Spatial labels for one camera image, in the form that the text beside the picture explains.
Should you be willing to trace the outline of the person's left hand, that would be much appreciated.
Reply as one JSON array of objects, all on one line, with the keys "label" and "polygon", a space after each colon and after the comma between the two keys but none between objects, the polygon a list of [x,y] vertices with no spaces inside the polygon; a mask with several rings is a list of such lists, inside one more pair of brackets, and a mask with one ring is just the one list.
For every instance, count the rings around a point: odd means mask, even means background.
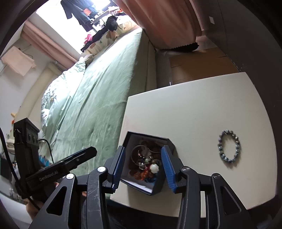
[{"label": "person's left hand", "polygon": [[43,207],[44,203],[41,201],[34,201],[27,199],[26,211],[30,216],[31,220],[34,220],[40,209]]}]

